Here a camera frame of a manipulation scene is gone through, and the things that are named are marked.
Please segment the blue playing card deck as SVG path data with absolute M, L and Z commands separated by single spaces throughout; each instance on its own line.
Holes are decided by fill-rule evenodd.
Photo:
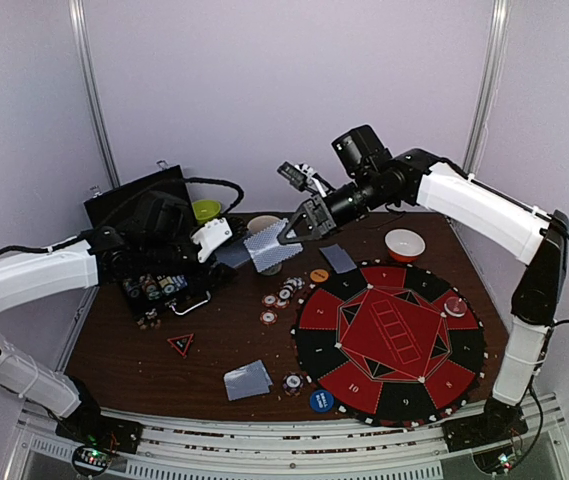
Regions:
M 247 263 L 251 263 L 251 256 L 243 240 L 238 240 L 229 245 L 223 245 L 215 251 L 217 264 L 238 269 Z

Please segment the dealt card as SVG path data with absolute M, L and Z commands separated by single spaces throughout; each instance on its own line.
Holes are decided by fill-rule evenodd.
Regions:
M 321 247 L 319 251 L 337 274 L 347 273 L 357 268 L 348 252 L 338 244 Z
M 269 392 L 272 381 L 261 370 L 233 370 L 224 375 L 229 401 L 240 400 Z

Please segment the red triangular chip holder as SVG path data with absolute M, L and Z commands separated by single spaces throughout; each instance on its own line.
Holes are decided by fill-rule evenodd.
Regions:
M 189 333 L 167 339 L 167 343 L 182 357 L 188 356 L 189 350 L 193 344 L 195 334 Z

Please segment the orange big blind button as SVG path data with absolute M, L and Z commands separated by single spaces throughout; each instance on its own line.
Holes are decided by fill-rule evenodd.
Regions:
M 310 272 L 309 278 L 314 283 L 323 283 L 328 280 L 329 272 L 324 269 L 315 269 Z

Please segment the stack of poker chips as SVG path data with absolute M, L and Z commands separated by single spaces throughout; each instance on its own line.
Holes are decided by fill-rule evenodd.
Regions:
M 301 277 L 287 278 L 275 294 L 275 307 L 278 309 L 286 308 L 304 286 L 305 281 Z

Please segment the clear red round button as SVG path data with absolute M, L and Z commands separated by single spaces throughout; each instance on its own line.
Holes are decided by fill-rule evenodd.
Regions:
M 461 297 L 450 296 L 444 302 L 444 310 L 449 316 L 462 318 L 468 311 L 468 306 Z

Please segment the blue small blind button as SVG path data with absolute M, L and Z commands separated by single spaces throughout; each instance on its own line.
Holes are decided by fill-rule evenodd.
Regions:
M 328 413 L 335 405 L 334 396 L 325 389 L 318 389 L 311 393 L 309 406 L 316 413 Z

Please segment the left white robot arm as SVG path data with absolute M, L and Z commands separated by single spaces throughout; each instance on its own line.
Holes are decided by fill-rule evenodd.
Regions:
M 148 274 L 183 275 L 190 294 L 213 289 L 228 268 L 215 251 L 231 240 L 234 228 L 222 211 L 197 224 L 183 187 L 204 184 L 235 191 L 227 180 L 201 177 L 146 178 L 97 197 L 100 213 L 93 226 L 46 247 L 9 245 L 0 249 L 0 313 L 70 290 L 137 280 Z M 87 444 L 108 433 L 106 419 L 78 380 L 57 373 L 0 335 L 0 386 L 38 403 Z

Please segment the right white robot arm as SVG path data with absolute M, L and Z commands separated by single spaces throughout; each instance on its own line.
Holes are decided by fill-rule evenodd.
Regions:
M 335 189 L 305 166 L 288 162 L 277 171 L 310 198 L 279 234 L 282 245 L 300 221 L 300 241 L 325 239 L 344 225 L 388 204 L 421 206 L 462 223 L 510 252 L 525 271 L 511 298 L 513 324 L 492 393 L 475 416 L 483 440 L 499 440 L 543 363 L 567 271 L 569 219 L 523 204 L 477 180 L 448 158 L 414 148 L 394 156 L 371 126 L 335 139 L 332 148 L 350 181 Z

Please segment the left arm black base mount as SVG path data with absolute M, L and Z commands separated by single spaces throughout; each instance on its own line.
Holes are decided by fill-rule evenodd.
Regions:
M 143 426 L 139 422 L 105 415 L 73 413 L 68 418 L 52 415 L 58 436 L 74 440 L 105 453 L 135 454 Z

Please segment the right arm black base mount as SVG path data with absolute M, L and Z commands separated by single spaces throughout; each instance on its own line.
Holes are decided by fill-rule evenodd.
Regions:
M 478 415 L 450 419 L 442 424 L 450 452 L 483 447 L 529 431 L 520 407 L 485 407 Z

